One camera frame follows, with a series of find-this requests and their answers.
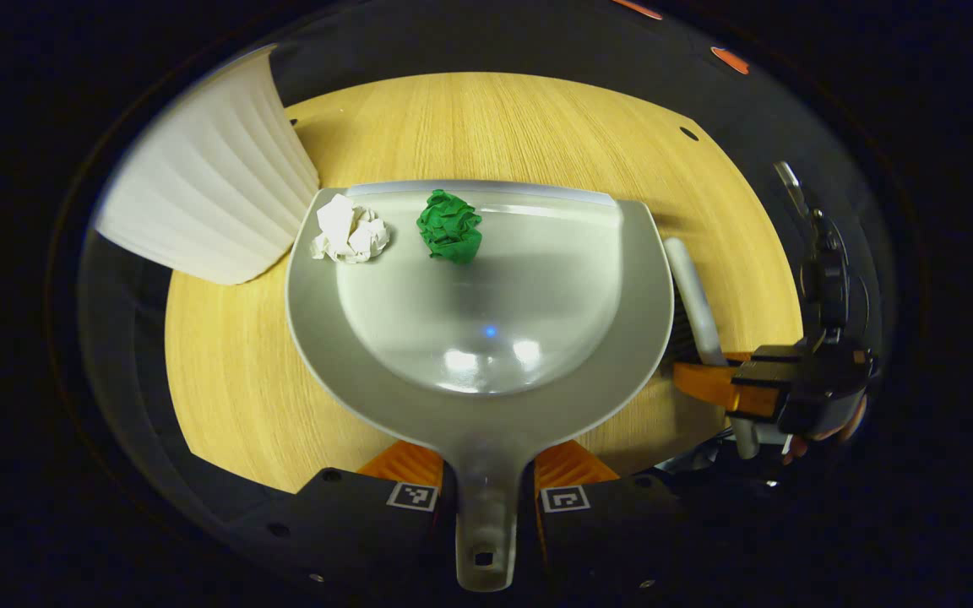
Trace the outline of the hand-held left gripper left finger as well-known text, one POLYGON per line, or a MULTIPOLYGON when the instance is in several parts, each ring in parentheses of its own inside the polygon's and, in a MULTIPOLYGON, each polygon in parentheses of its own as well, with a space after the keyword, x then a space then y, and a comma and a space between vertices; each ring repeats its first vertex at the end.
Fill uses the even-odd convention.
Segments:
POLYGON ((396 442, 361 470, 324 467, 229 524, 237 549, 310 585, 395 585, 447 572, 447 467, 396 442))

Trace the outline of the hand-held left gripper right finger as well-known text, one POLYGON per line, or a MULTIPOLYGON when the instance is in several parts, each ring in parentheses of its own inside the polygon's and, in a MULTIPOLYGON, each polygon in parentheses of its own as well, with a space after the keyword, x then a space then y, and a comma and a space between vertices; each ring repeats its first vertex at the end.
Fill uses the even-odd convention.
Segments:
POLYGON ((691 520, 654 475, 621 476, 574 440, 534 459, 538 546, 555 594, 668 594, 698 573, 691 520))

